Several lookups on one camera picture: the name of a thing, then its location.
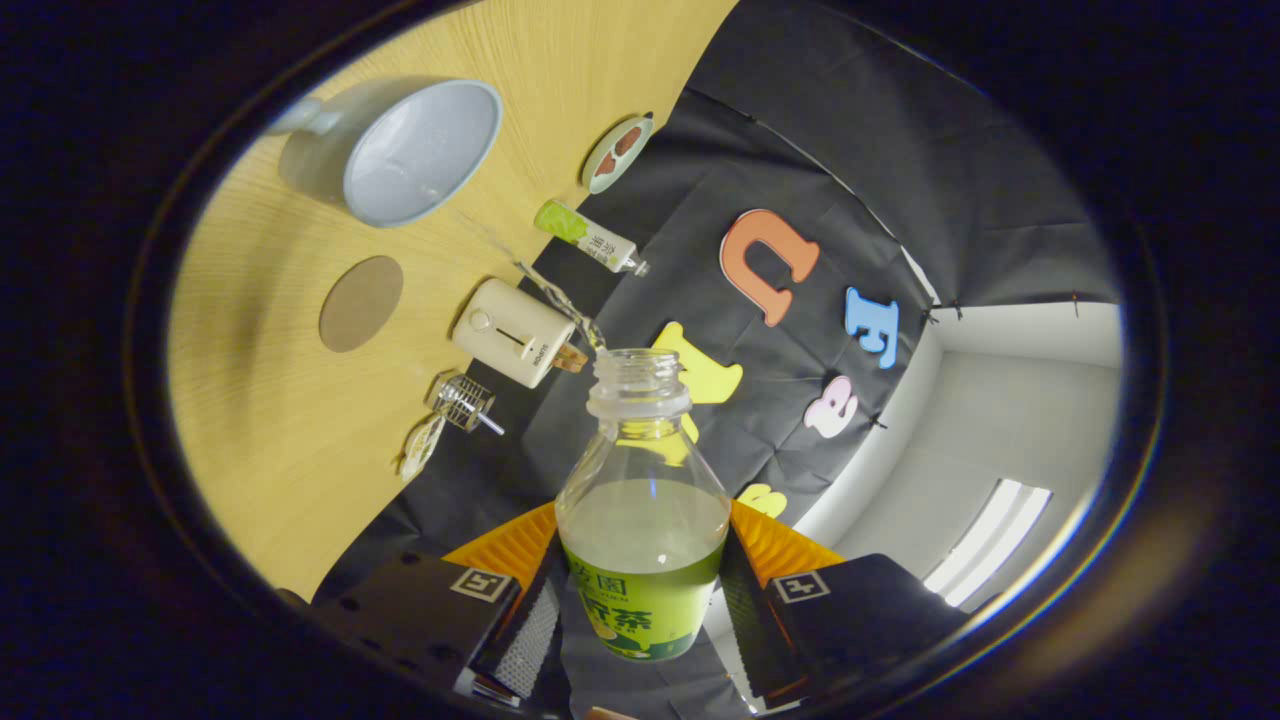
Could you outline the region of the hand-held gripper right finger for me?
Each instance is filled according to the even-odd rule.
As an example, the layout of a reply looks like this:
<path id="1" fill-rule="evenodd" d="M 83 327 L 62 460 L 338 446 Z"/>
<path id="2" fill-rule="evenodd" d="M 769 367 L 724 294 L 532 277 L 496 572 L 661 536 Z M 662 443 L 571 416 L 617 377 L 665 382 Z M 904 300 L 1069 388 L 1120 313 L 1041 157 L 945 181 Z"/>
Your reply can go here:
<path id="1" fill-rule="evenodd" d="M 719 580 L 749 687 L 765 701 L 874 680 L 969 620 L 888 556 L 841 559 L 739 501 Z"/>

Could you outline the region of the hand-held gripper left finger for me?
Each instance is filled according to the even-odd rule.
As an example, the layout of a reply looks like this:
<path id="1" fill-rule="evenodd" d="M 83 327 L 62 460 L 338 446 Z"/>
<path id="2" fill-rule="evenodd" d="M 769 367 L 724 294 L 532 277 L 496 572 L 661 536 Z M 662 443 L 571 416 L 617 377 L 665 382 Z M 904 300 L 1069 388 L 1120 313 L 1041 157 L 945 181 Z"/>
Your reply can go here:
<path id="1" fill-rule="evenodd" d="M 310 616 L 433 691 L 530 701 L 561 620 L 553 503 L 433 557 L 404 551 Z"/>

